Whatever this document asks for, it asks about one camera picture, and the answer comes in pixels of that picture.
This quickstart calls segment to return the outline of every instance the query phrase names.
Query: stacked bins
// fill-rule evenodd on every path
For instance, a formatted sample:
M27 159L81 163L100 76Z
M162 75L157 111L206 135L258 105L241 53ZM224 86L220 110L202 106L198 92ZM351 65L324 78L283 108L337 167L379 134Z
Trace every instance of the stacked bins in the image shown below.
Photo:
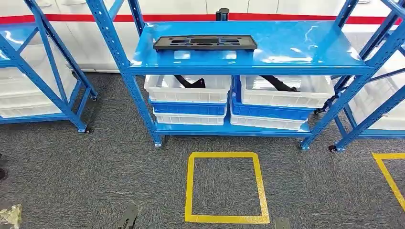
M263 77L234 77L231 124L299 130L309 114L334 95L329 76L276 76L299 92L282 92Z
M68 101L77 79L65 65L65 59L48 38ZM21 57L59 97L59 89L39 33L21 52ZM13 118L60 113L58 107L18 68L0 69L0 117Z
M206 88L184 88L174 75L147 75L145 89L158 123L223 125L230 75L182 75L189 83L203 78Z
M404 61L405 57L399 51L396 51L375 76L403 68ZM404 85L405 73L367 83L349 102L356 123L360 124ZM371 125L369 129L405 130L404 114L405 101L402 101Z

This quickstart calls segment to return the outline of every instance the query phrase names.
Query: black object on floor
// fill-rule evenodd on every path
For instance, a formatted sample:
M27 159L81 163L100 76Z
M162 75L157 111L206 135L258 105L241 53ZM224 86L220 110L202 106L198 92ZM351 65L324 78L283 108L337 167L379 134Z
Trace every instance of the black object on floor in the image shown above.
M0 180L3 179L6 176L6 171L4 169L0 168Z

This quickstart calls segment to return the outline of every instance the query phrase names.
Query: shelf upright post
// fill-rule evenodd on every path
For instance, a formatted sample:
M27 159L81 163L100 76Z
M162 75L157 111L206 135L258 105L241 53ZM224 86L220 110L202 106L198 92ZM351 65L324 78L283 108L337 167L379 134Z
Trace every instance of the shelf upright post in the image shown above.
M142 12L140 11L140 6L138 0L128 0L129 7L131 8L132 18L134 19L135 25L137 27L138 35L140 36L145 26L143 21Z
M405 0L400 0L398 2L401 6L405 5ZM398 15L395 12L390 12L389 15L385 18L383 23L380 25L378 30L372 35L372 37L368 40L366 45L360 51L360 57L365 60L371 51L378 46L381 40L384 38L385 34L390 30L390 28L395 24L398 20ZM338 93L343 90L343 87L351 78L351 75L342 76L338 82L335 84L334 88L335 91Z
M22 73L26 74L27 77L66 115L66 117L79 129L79 132L85 131L86 124L80 120L80 117L73 113L69 105L53 92L53 90L2 36L0 36L0 49L8 58L13 60L17 64L17 68Z
M32 2L31 0L25 0L25 3L28 6L32 6L32 3L34 3L34 2ZM58 86L61 98L67 104L68 101L67 101L67 97L66 97L66 92L64 91L64 88L63 88L61 76L59 74L58 67L56 66L55 58L53 56L52 49L51 49L51 46L50 46L49 41L48 41L46 29L45 29L45 27L43 26L43 23L42 23L43 21L42 21L41 15L38 12L37 8L35 8L35 7L31 8L30 7L30 9L31 9L31 11L32 11L32 13L34 15L35 21L40 22L40 23L37 23L38 32L41 35L43 46L44 46L45 51L46 51L46 56L48 57L49 64L51 65L51 69L52 69L53 75L55 77L56 85Z
M393 32L393 34L385 41L378 52L366 63L370 66L375 65L373 73L377 72L378 69L385 63L386 60L391 57L391 55L404 43L405 41L405 24L401 23L398 28ZM360 124L358 124L352 131L347 135L343 136L342 139L335 144L336 150L342 151L344 147L353 141L358 135L363 131L368 129L371 125L377 122L383 114L389 112L405 98L405 86L400 88L394 95L392 95L387 101L385 101L381 106L379 106L374 112L372 112L366 119L364 119Z
M152 117L150 116L148 107L146 106L145 100L139 89L138 83L136 82L135 76L128 71L130 61L125 55L124 48L121 45L117 31L108 14L103 0L86 0L86 2L91 10L91 13L93 14L97 26L99 27L110 52L113 55L114 61L117 64L124 83L127 86L135 105L138 108L138 112L149 130L155 146L161 146L161 137L156 132L155 124ZM131 7L132 15L134 17L134 21L140 36L142 34L143 26L145 23L143 22L142 15L140 14L139 3L137 0L130 0L129 6Z
M347 0L341 11L339 12L338 16L336 17L335 23L339 26L339 28L343 28L343 25L346 23L347 19L349 18L350 14L352 13L354 7L357 5L359 0Z
M404 43L405 41L405 24L401 23L398 28L393 32L389 39L382 45L378 52L368 61L366 64L372 67L372 71L366 75L355 76L354 81L345 89L341 97L330 107L330 110L324 115L324 117L318 122L318 124L312 130L314 134L311 137L304 139L301 143L303 148L308 147L308 145L315 139L315 137L320 133L326 125L331 121L337 113L347 104L359 91L360 89L374 76L374 74L381 68L381 66L388 60L392 54ZM356 136L358 136L362 131L370 127L375 123L385 112L392 109L395 105L401 102L401 93L404 93L401 89L394 94L394 99L392 101L386 101L382 106L380 106L376 111L374 111L365 121L349 132L343 139L336 145L337 149L343 148L346 144L351 142Z
M76 76L79 78L79 80L81 82L84 83L86 88L90 88L90 98L95 100L97 98L97 92L96 92L94 86L90 83L90 81L85 76L84 72L80 69L76 60L73 58L73 56L71 55L71 53L69 52L69 50L67 49L65 44L62 42L61 38L56 33L56 31L53 28L53 26L51 25L51 23L46 19L44 13L41 10L38 10L39 6L36 3L36 1L34 1L34 0L24 0L24 1L27 4L27 6L30 8L32 13L34 14L35 20L37 21L37 24L39 25L40 31L41 31L41 27L45 28L46 34L48 34L51 37L51 39L53 40L55 45L58 47L59 51L63 54L66 61L70 64L73 71L76 73ZM41 37L43 39L44 45L47 43L49 46L47 39L45 39L42 35L41 35Z

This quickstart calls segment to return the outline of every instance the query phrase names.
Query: black metal bracket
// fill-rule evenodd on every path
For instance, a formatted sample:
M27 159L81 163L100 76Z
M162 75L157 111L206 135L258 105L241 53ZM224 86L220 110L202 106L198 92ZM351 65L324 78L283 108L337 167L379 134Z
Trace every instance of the black metal bracket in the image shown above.
M285 83L283 83L281 80L276 78L273 75L261 75L265 80L267 80L269 83L271 83L277 91L282 91L282 92L298 92L295 87L289 87Z
M181 75L174 75L176 79L185 87L185 88L205 88L205 81L203 78L195 81L194 83L189 83Z
M138 213L139 209L135 204L128 205L127 210L118 222L118 229L133 229Z

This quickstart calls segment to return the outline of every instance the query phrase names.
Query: yellow floor tape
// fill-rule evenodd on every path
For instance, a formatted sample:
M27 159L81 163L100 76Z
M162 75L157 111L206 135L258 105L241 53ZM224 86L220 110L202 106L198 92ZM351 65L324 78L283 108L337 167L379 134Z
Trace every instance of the yellow floor tape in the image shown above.
M231 157L251 157L255 169L257 190L262 215L261 216L211 216L211 215L193 215L192 214L192 187L194 177L194 159L195 158L231 158ZM195 223L249 223L264 224L270 223L268 215L265 188L263 186L262 172L260 170L259 158L253 152L193 152L189 157L187 169L187 191L185 221Z
M383 162L384 159L405 159L405 154L373 154L373 157L377 162L378 167L380 167L381 172L383 173L389 186L391 187L396 199L402 206L402 209L405 211L405 199L402 196L401 191L398 189L398 186L394 182L390 172L388 171L387 167L385 167Z

